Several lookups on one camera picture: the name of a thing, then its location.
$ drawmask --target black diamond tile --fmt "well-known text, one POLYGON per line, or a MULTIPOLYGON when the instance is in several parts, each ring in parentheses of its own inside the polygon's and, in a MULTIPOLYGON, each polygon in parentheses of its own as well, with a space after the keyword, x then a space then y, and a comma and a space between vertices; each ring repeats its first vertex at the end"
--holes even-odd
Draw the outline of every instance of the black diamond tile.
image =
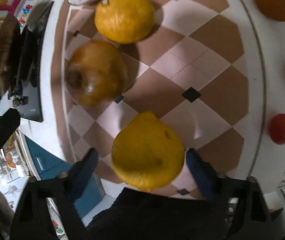
POLYGON ((189 191, 188 190, 186 190, 185 188, 183 188, 183 189, 180 189, 180 190, 177 190, 177 192, 180 194, 180 195, 187 195, 188 193, 189 193, 189 191))
POLYGON ((121 100, 124 99, 124 96, 123 95, 120 95, 119 97, 117 97, 114 102, 116 102, 117 104, 119 104, 121 102, 121 100))
POLYGON ((201 96, 201 94, 194 88, 190 87, 185 92, 182 93, 182 96, 187 99, 190 103, 195 101, 201 96))

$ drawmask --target round plate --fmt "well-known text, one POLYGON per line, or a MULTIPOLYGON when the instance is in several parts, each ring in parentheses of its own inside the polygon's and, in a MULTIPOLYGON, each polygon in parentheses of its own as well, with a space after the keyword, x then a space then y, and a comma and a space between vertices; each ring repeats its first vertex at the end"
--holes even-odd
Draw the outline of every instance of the round plate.
POLYGON ((9 89, 18 68, 20 55, 20 26, 18 19, 7 15, 0 29, 0 98, 9 89))

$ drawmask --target white tile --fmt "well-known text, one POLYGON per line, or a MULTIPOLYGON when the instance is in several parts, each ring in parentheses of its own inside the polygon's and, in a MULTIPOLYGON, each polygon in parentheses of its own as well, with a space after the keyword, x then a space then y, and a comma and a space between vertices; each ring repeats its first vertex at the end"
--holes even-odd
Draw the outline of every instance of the white tile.
POLYGON ((247 62, 244 54, 239 59, 237 59, 232 65, 236 69, 238 69, 245 77, 248 77, 247 62))
POLYGON ((200 90, 205 85, 207 85, 211 79, 208 78, 199 69, 193 67, 192 65, 187 65, 170 80, 185 90, 190 87, 193 87, 196 90, 200 90))
POLYGON ((88 41, 90 41, 90 38, 83 36, 81 34, 78 34, 76 37, 74 37, 71 40, 68 47, 66 48, 65 58, 67 60, 70 60, 72 58, 75 50, 78 49, 81 45, 84 45, 88 41))
POLYGON ((112 102, 107 109, 98 117, 97 123, 105 129, 113 138, 124 128, 136 115, 124 101, 119 104, 112 102))
POLYGON ((116 184, 105 179, 101 179, 101 184, 105 190, 105 193, 114 198, 117 198, 125 187, 125 185, 122 183, 116 184))
POLYGON ((179 58, 170 52, 166 52, 150 67, 170 79, 186 65, 188 65, 186 60, 179 58))
POLYGON ((210 81, 230 66, 228 61, 211 49, 207 50, 191 64, 195 68, 201 70, 210 79, 210 81))
POLYGON ((95 120, 80 106, 73 105, 68 113, 69 124, 82 137, 95 120))
POLYGON ((188 191, 192 191, 193 189, 197 188, 195 181, 187 176, 184 172, 180 172, 180 174, 171 182, 171 184, 178 189, 185 188, 188 191))
POLYGON ((190 196, 189 194, 186 195, 180 195, 179 193, 176 195, 171 196, 172 198, 181 198, 181 199, 190 199, 190 200, 195 200, 192 196, 190 196))
POLYGON ((243 137, 247 137, 248 133, 248 115, 240 119, 235 125, 233 125, 233 128, 243 137))
POLYGON ((196 58, 204 54, 208 48, 190 37, 185 37, 173 46, 168 52, 185 60, 188 63, 193 62, 196 58))
POLYGON ((192 0, 171 0, 156 11, 155 21, 189 36, 218 13, 192 0))
POLYGON ((94 9, 81 9, 78 10, 75 16, 71 19, 68 24, 68 31, 75 33, 77 30, 80 30, 82 26, 86 23, 91 15, 95 13, 94 9))
POLYGON ((78 160, 82 160, 85 154, 88 152, 90 145, 82 138, 80 138, 74 145, 74 153, 78 160))
POLYGON ((107 164, 110 168, 113 169, 111 153, 109 153, 107 156, 103 157, 102 160, 105 164, 107 164))
POLYGON ((193 103, 183 101, 160 120, 173 128, 185 148, 195 149, 206 145, 231 127, 200 99, 193 103))

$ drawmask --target blue cabinet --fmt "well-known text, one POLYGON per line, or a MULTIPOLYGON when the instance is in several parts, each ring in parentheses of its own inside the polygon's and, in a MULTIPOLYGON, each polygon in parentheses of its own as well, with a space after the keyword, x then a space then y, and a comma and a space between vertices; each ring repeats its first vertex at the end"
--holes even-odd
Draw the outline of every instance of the blue cabinet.
POLYGON ((28 145, 29 152, 31 154, 32 160, 36 166, 39 174, 46 172, 47 170, 63 163, 61 159, 47 152, 44 148, 40 147, 34 141, 26 136, 26 142, 28 145))
MULTIPOLYGON (((55 157, 27 137, 26 141, 41 179, 52 179, 58 176, 60 172, 70 170, 71 165, 69 163, 55 157)), ((100 191, 92 175, 83 195, 75 201, 75 208, 79 217, 83 218, 87 215, 101 200, 100 191)))

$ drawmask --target lemon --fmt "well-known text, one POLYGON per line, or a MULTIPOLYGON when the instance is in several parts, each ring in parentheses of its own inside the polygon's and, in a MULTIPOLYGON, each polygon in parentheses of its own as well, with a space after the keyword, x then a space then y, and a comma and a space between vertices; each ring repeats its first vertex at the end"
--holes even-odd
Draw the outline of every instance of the lemon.
POLYGON ((144 191, 169 184, 180 173, 184 156, 178 136, 152 112, 138 114, 125 126, 111 150, 117 176, 144 191))
POLYGON ((102 0, 96 7, 97 30, 120 44, 145 38, 154 22, 155 10, 148 0, 102 0))
POLYGON ((66 68, 68 91, 85 108, 119 97, 127 82, 121 52, 106 41, 89 41, 79 47, 66 68))

